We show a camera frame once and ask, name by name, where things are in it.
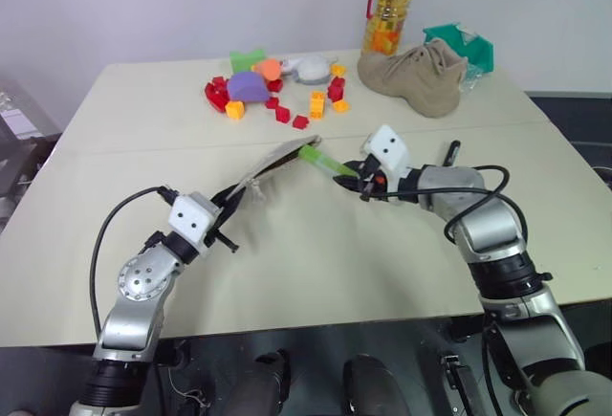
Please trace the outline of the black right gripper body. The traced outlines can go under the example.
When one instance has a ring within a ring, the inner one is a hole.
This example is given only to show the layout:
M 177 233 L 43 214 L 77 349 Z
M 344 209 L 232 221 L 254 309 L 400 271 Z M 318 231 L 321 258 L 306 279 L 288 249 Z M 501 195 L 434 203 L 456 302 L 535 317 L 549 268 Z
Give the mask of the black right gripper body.
M 357 163 L 358 194 L 364 202 L 399 203 L 398 185 L 401 168 L 384 163 L 376 157 L 366 157 Z

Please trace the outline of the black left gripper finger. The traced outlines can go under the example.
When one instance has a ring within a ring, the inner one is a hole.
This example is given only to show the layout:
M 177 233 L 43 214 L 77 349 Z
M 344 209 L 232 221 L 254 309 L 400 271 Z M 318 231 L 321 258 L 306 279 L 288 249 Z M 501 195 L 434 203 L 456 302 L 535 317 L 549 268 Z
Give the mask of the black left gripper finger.
M 240 246 L 231 241 L 224 233 L 222 233 L 219 229 L 212 230 L 209 233 L 209 245 L 212 246 L 214 243 L 220 242 L 224 246 L 226 246 L 231 253 L 236 253 Z
M 227 187 L 213 196 L 213 203 L 218 208 L 237 207 L 242 201 L 244 193 L 245 189 L 243 187 Z

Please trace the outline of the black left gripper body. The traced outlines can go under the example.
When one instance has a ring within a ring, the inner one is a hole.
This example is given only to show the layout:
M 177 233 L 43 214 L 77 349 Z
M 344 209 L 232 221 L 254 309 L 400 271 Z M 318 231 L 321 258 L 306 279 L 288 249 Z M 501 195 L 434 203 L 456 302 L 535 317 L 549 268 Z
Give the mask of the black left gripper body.
M 216 241 L 227 245 L 227 238 L 221 232 L 221 227 L 227 220 L 227 199 L 225 197 L 213 197 L 212 203 L 219 208 L 219 211 L 214 219 L 210 229 L 204 238 L 204 244 L 206 246 L 212 246 Z

